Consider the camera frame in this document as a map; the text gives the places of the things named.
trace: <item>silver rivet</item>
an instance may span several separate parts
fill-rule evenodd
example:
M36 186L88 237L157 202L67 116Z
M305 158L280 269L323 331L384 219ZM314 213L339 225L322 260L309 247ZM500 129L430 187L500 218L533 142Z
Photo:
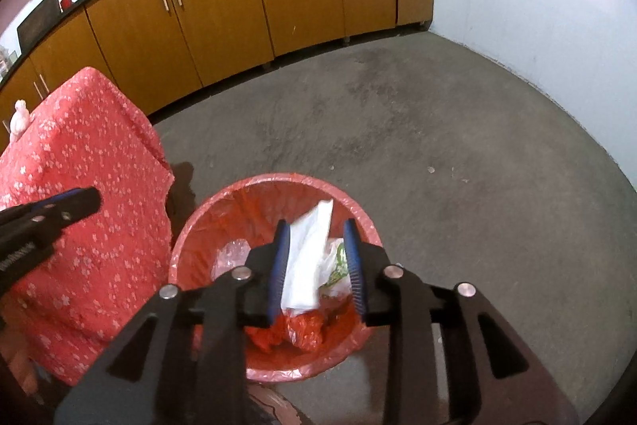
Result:
M404 270L402 270L398 265L388 265L383 269L383 274L391 280L397 280L398 278L403 277Z
M247 280L252 275L252 271L246 267L237 267L233 270L233 278L237 281Z
M460 283L460 285L458 285L458 294L465 298L472 298L476 295L476 287L470 283Z
M164 285L159 289L159 297L163 300L171 300L179 294L179 287L177 285Z

